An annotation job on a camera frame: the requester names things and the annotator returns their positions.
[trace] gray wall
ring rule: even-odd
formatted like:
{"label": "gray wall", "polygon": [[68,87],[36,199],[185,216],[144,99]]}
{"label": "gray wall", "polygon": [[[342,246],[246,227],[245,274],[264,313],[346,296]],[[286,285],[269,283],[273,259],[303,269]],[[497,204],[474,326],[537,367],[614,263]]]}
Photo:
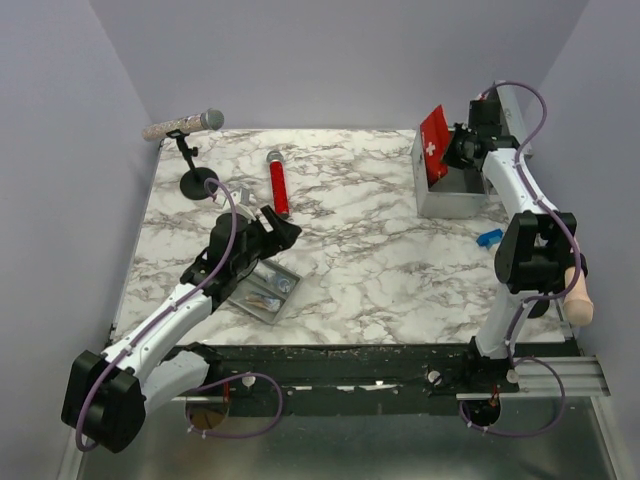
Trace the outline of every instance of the gray wall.
{"label": "gray wall", "polygon": [[154,121],[413,128],[496,77],[538,85],[586,0],[91,0]]}
{"label": "gray wall", "polygon": [[[542,84],[549,120],[531,170],[578,217],[588,257],[594,323],[582,344],[597,353],[620,427],[640,471],[640,30],[636,0],[587,6]],[[527,114],[530,125],[539,109]]]}
{"label": "gray wall", "polygon": [[86,0],[5,3],[0,37],[0,476],[40,480],[71,362],[107,338],[155,147]]}

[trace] small blue object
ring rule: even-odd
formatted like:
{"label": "small blue object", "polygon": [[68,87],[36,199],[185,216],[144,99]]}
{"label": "small blue object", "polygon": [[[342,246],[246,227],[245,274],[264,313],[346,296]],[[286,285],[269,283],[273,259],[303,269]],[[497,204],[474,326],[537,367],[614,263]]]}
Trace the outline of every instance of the small blue object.
{"label": "small blue object", "polygon": [[487,249],[491,248],[496,243],[500,243],[502,240],[502,236],[504,233],[499,228],[495,230],[491,230],[490,232],[483,233],[478,237],[476,243],[479,247],[485,247]]}

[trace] microphone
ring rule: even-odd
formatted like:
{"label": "microphone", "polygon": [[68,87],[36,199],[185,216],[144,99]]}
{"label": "microphone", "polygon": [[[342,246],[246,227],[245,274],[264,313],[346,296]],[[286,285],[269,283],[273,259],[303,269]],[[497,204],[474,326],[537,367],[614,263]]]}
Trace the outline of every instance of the microphone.
{"label": "microphone", "polygon": [[191,115],[171,122],[156,123],[142,131],[142,138],[147,142],[161,140],[167,133],[179,130],[184,134],[201,132],[203,130],[220,130],[224,125],[224,115],[220,110],[210,108],[204,113]]}

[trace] marble tabletop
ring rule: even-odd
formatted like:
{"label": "marble tabletop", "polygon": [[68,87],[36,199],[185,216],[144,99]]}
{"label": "marble tabletop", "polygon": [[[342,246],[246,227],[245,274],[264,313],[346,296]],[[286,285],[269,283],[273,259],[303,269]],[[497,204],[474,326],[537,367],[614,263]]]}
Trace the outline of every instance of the marble tabletop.
{"label": "marble tabletop", "polygon": [[[292,221],[303,234],[275,260],[304,277],[278,324],[223,305],[181,341],[221,344],[375,344],[468,342],[486,319],[497,281],[493,259],[475,239],[504,227],[496,199],[470,220],[416,216],[410,149],[415,132],[229,130],[194,134],[198,165],[251,205],[271,203],[266,154],[279,149]],[[166,140],[114,339],[168,296],[207,245],[221,207],[182,196],[186,171]],[[527,320],[519,341],[563,341],[555,311]]]}

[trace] purple cable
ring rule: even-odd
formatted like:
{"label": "purple cable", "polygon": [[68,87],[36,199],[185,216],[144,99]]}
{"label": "purple cable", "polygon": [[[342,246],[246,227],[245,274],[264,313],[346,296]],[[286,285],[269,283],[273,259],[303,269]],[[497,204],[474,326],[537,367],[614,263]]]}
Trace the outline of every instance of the purple cable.
{"label": "purple cable", "polygon": [[530,361],[530,362],[536,362],[536,363],[542,365],[543,367],[545,367],[547,370],[549,370],[551,372],[551,374],[555,377],[555,379],[558,382],[558,387],[560,387],[560,410],[558,411],[558,414],[556,415],[556,417],[548,425],[546,425],[546,426],[544,426],[544,427],[542,427],[542,428],[540,428],[538,430],[534,430],[532,432],[510,432],[510,431],[507,431],[507,430],[498,430],[496,428],[481,427],[480,425],[476,425],[467,416],[467,414],[465,412],[466,405],[465,405],[464,401],[460,402],[459,413],[460,413],[460,416],[462,417],[462,419],[464,420],[464,422],[467,424],[467,427],[473,428],[474,430],[478,430],[478,431],[483,432],[483,433],[489,433],[491,435],[496,435],[496,436],[499,436],[499,437],[530,438],[530,437],[535,437],[537,435],[541,435],[543,433],[547,433],[553,427],[558,425],[558,423],[560,423],[560,420],[562,419],[562,417],[564,415],[567,398],[566,398],[564,384],[562,383],[562,379],[560,378],[560,375],[558,375],[558,372],[556,372],[555,369],[551,365],[549,365],[548,363],[540,360],[539,358],[530,357],[530,356],[529,357],[522,357],[522,358],[519,358],[518,360],[514,361],[513,352],[511,351],[511,339],[513,337],[513,332],[515,331],[516,326],[518,325],[520,317],[524,313],[524,309],[525,309],[525,306],[527,305],[527,303],[541,301],[541,300],[542,301],[544,301],[544,300],[556,300],[556,299],[559,299],[559,298],[564,298],[564,297],[567,296],[567,294],[571,290],[573,290],[573,287],[576,286],[576,284],[578,283],[578,280],[580,279],[580,273],[582,271],[582,261],[581,261],[581,258],[580,258],[580,249],[578,248],[578,244],[576,243],[575,238],[573,238],[573,235],[571,234],[571,232],[569,231],[567,226],[564,224],[564,222],[560,219],[560,217],[556,214],[556,212],[554,212],[551,209],[551,207],[546,205],[542,201],[542,199],[540,199],[538,197],[538,194],[536,193],[535,189],[533,188],[533,185],[531,185],[531,182],[529,182],[529,179],[525,175],[524,169],[522,167],[522,161],[523,161],[522,160],[522,151],[524,150],[524,147],[529,142],[531,142],[533,137],[535,137],[538,134],[538,132],[542,129],[542,126],[544,125],[544,123],[547,120],[547,103],[544,101],[544,98],[542,98],[542,95],[540,95],[540,92],[538,92],[535,88],[533,88],[530,85],[527,85],[526,83],[514,82],[514,81],[505,81],[505,82],[497,83],[497,84],[491,86],[490,88],[486,89],[484,92],[482,92],[480,94],[480,96],[484,97],[490,91],[492,91],[492,90],[494,90],[494,89],[496,89],[498,87],[505,86],[505,85],[513,85],[513,86],[516,86],[516,87],[524,88],[525,90],[528,90],[529,92],[533,93],[536,96],[536,98],[540,101],[540,106],[542,107],[542,118],[540,119],[540,122],[538,123],[536,128],[529,134],[529,136],[527,138],[524,139],[522,144],[518,147],[518,149],[516,150],[515,158],[513,160],[514,160],[514,163],[515,163],[515,166],[516,166],[516,171],[518,172],[518,176],[522,180],[522,183],[524,183],[524,186],[527,189],[527,191],[529,192],[529,195],[531,195],[531,198],[533,198],[533,202],[536,205],[538,205],[542,210],[544,210],[545,213],[547,213],[553,219],[553,221],[558,225],[558,227],[560,227],[560,230],[562,230],[562,233],[564,234],[564,236],[567,238],[567,240],[569,242],[569,245],[571,245],[571,249],[573,250],[573,257],[574,257],[574,261],[575,261],[575,271],[573,273],[573,277],[571,278],[571,281],[569,282],[569,285],[567,285],[567,287],[562,292],[556,293],[556,294],[552,294],[552,295],[532,295],[531,297],[525,298],[522,301],[522,303],[520,304],[520,306],[516,310],[515,314],[513,315],[513,318],[511,319],[511,323],[509,324],[509,328],[507,329],[507,334],[505,335],[505,341],[507,343],[507,355],[509,356],[509,362],[511,363],[511,365],[514,368],[517,367],[518,365],[520,365],[521,363]]}
{"label": "purple cable", "polygon": [[[140,330],[140,332],[131,340],[128,347],[134,348],[167,315],[169,315],[172,312],[175,312],[178,307],[183,305],[187,300],[193,297],[198,291],[202,290],[202,288],[204,288],[204,286],[207,283],[209,283],[218,274],[218,272],[222,269],[225,262],[229,258],[229,255],[231,254],[231,249],[233,248],[233,242],[235,241],[235,237],[236,237],[236,229],[238,227],[236,205],[235,203],[233,203],[233,197],[231,196],[231,193],[229,192],[227,187],[225,187],[222,184],[222,182],[220,182],[215,178],[207,178],[204,182],[204,188],[211,198],[215,199],[214,194],[209,189],[209,185],[212,183],[214,185],[217,185],[220,188],[220,190],[222,190],[225,197],[227,197],[227,200],[229,201],[229,206],[231,207],[231,233],[229,234],[229,242],[227,243],[227,248],[222,254],[222,258],[220,258],[220,261],[218,262],[218,265],[216,265],[216,268],[214,268],[213,271],[202,282],[200,282],[200,284],[198,284],[196,287],[193,288],[193,290],[189,291],[188,293],[183,295],[181,298],[179,298],[175,302],[175,307],[171,305],[165,308],[153,320],[151,320],[145,328]],[[118,363],[120,363],[122,359],[125,358],[127,355],[128,355],[128,351],[126,349],[123,349],[118,355],[116,355],[113,361],[109,365],[107,365],[107,368],[103,370],[100,376],[96,379],[95,383],[89,389],[89,393],[87,394],[84,400],[84,403],[82,404],[82,408],[80,409],[80,414],[78,415],[78,422],[76,423],[76,435],[75,435],[76,447],[81,452],[90,452],[91,450],[95,449],[98,446],[96,442],[91,444],[85,444],[82,442],[82,431],[84,430],[84,422],[87,419],[87,414],[89,413],[89,407],[91,406],[91,402],[96,396],[98,389],[100,388],[104,380],[107,378],[107,376],[109,376],[109,374],[118,366]]]}
{"label": "purple cable", "polygon": [[207,437],[226,438],[226,439],[232,439],[232,440],[234,440],[234,439],[235,440],[242,440],[242,439],[245,439],[245,438],[257,437],[258,435],[262,435],[263,433],[265,433],[265,432],[271,430],[273,427],[275,427],[276,424],[278,423],[278,421],[280,420],[280,417],[282,416],[282,408],[284,406],[284,398],[282,396],[282,389],[280,388],[280,385],[278,385],[278,382],[276,382],[269,375],[265,375],[264,373],[240,373],[238,375],[234,375],[232,377],[223,378],[222,380],[218,380],[217,382],[210,383],[209,385],[203,385],[201,387],[196,388],[195,390],[191,390],[191,392],[192,393],[202,392],[204,390],[209,390],[211,388],[219,387],[220,385],[224,385],[225,383],[233,382],[234,380],[240,380],[241,378],[245,378],[245,377],[263,378],[264,380],[267,380],[267,381],[271,382],[271,384],[275,387],[276,393],[278,394],[278,410],[276,411],[276,414],[274,415],[274,417],[271,420],[271,422],[269,422],[269,424],[267,424],[266,426],[262,427],[260,430],[256,430],[255,432],[251,432],[251,433],[233,434],[233,433],[216,432],[214,430],[200,430],[199,428],[194,427],[193,423],[191,423],[190,412],[189,412],[189,410],[187,410],[187,421],[189,421],[189,423],[191,424],[191,426],[189,427],[189,431],[193,431],[193,432],[199,433],[200,435],[204,435],[204,436],[207,436]]}

